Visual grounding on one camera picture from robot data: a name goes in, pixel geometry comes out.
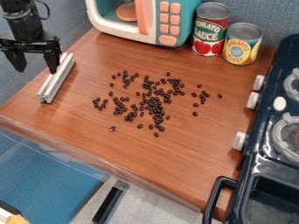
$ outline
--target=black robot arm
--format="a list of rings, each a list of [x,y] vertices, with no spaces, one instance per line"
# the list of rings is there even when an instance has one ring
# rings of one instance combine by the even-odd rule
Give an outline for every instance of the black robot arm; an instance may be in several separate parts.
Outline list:
[[[25,53],[43,53],[50,73],[55,74],[61,54],[59,39],[46,34],[41,23],[41,19],[50,16],[48,6],[43,3],[48,15],[41,17],[34,0],[0,0],[0,4],[14,36],[14,39],[0,38],[0,51],[21,73],[27,65]]]

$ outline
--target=oven handle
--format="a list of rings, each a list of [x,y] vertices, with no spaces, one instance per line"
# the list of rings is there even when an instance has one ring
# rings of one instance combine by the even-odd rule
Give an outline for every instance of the oven handle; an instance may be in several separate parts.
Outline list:
[[[150,8],[150,0],[135,0],[137,23],[139,32],[143,35],[149,35],[150,24],[153,20],[153,12]]]
[[[237,187],[237,181],[227,177],[218,177],[214,183],[212,188],[212,192],[210,194],[210,198],[205,207],[205,213],[203,217],[202,224],[211,224],[212,223],[212,215],[214,213],[217,201],[219,199],[220,193],[223,189],[228,188],[230,190],[234,190]]]

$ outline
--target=can lid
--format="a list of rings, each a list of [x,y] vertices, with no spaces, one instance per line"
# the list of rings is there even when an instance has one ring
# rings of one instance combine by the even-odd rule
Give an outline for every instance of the can lid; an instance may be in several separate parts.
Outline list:
[[[202,3],[196,9],[198,16],[201,18],[224,19],[231,15],[228,7],[222,3]]]
[[[232,24],[228,28],[228,34],[234,36],[237,39],[243,40],[255,40],[262,37],[262,31],[260,27],[255,24],[238,23]]]

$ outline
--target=stove burner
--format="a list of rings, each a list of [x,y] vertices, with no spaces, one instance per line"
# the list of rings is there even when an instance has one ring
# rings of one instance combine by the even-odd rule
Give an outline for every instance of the stove burner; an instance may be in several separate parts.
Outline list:
[[[295,68],[292,74],[284,81],[284,89],[290,98],[299,102],[299,68]]]
[[[273,127],[274,147],[287,159],[299,163],[299,116],[283,114],[282,119]]]
[[[282,140],[289,143],[292,151],[299,151],[299,123],[284,128]]]

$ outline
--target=coffee bean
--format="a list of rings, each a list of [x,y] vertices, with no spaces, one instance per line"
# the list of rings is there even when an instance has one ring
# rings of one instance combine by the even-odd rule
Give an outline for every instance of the coffee bean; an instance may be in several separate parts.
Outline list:
[[[160,127],[159,127],[159,130],[160,130],[160,131],[165,131],[165,127],[160,126]]]

